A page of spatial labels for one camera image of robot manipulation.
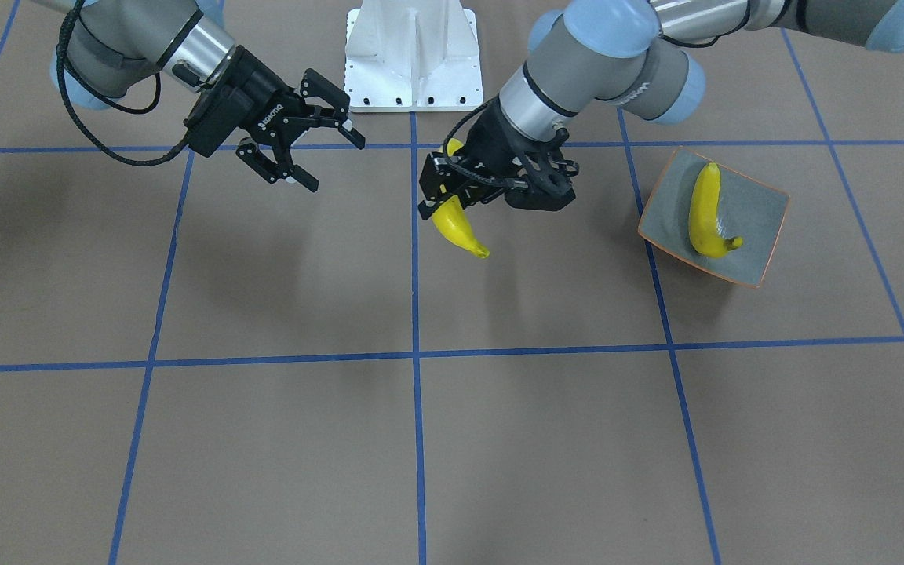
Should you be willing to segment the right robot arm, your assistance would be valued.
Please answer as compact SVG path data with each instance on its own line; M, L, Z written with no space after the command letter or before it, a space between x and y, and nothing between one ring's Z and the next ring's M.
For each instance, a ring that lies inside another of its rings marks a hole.
M47 1L46 7L65 15L53 60L65 111L93 146L116 161L157 166L185 149L210 157L242 131L235 153L259 177L315 192L319 182L291 155L306 132L335 129L352 146L365 147L341 87L313 69L297 86L287 85L230 35L215 1ZM78 107L146 115L158 106L163 75L198 99L185 119L182 140L161 157L122 156L78 116Z

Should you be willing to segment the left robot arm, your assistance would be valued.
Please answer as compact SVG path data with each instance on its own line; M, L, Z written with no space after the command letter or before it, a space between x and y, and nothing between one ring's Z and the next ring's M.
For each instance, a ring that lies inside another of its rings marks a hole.
M417 211L437 221L499 197L517 209L562 209L578 172L562 146L589 104L677 124L705 93L691 50L771 27L904 53L904 1L571 1L538 19L523 64L468 115L463 145L445 140L428 156Z

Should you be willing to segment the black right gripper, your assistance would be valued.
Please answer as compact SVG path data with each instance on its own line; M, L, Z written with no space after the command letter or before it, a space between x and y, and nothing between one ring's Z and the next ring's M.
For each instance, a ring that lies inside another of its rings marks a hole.
M356 149L366 146L365 136L349 117L349 95L341 87L315 69L305 69L298 92L243 46L230 51L221 78L202 93L185 119L187 146L210 157L240 129L251 138L240 140L236 156L259 177L316 193L319 179L295 165L290 149L270 136L286 118L306 118L312 128L335 129Z

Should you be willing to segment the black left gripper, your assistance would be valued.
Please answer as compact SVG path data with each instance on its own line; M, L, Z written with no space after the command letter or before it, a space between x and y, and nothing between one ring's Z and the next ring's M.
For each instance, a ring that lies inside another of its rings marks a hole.
M454 136L448 133L444 147L425 158L419 178L422 200L417 204L417 214L423 221L436 218L442 208L464 212L477 204L492 203L509 192L507 188L520 172L509 137L524 135L514 129L500 104L481 104L460 119L457 126L470 118L476 121L461 148L453 149ZM560 126L550 128L550 139Z

